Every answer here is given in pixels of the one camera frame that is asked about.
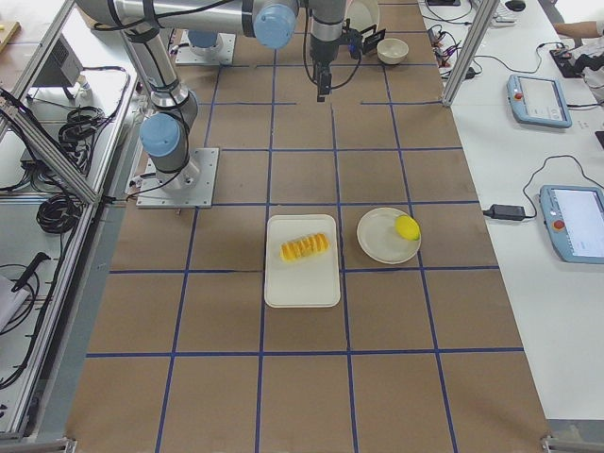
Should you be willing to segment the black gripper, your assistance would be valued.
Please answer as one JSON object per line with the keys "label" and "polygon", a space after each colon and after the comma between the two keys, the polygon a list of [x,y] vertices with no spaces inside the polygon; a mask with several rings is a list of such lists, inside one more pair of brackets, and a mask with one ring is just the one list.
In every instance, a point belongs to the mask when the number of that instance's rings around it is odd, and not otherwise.
{"label": "black gripper", "polygon": [[316,74],[317,84],[317,101],[324,102],[326,95],[331,93],[331,70],[329,65],[337,58],[339,51],[339,41],[322,41],[318,38],[310,39],[310,57],[314,71],[319,71]]}

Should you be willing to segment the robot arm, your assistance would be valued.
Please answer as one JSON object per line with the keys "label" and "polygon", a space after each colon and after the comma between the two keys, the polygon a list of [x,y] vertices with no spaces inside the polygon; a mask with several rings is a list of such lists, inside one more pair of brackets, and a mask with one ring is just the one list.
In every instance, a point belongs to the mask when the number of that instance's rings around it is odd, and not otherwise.
{"label": "robot arm", "polygon": [[173,193],[192,186],[200,173],[189,149],[197,100],[176,73],[159,35],[162,29],[212,37],[244,35],[279,49],[291,40],[303,8],[312,18],[307,54],[318,101],[331,93],[330,64],[352,35],[344,26],[344,1],[80,1],[77,5],[95,21],[95,30],[123,34],[157,111],[141,126],[143,149],[155,166],[159,187]]}
{"label": "robot arm", "polygon": [[216,32],[189,30],[187,36],[191,47],[211,49],[220,48],[223,45],[220,34]]}

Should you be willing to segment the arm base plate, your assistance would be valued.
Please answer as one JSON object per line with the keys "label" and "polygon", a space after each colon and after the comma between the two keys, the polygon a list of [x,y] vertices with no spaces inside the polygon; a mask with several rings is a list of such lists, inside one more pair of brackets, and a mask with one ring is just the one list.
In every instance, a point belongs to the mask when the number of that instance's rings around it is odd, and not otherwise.
{"label": "arm base plate", "polygon": [[154,175],[143,180],[136,206],[140,209],[210,208],[219,152],[216,147],[191,150],[188,165],[177,176],[158,172],[148,158],[145,172]]}
{"label": "arm base plate", "polygon": [[176,52],[176,65],[228,66],[232,64],[236,41],[234,34],[219,33],[223,41],[220,48],[200,49],[190,46],[188,31],[183,32],[180,43],[172,48]]}

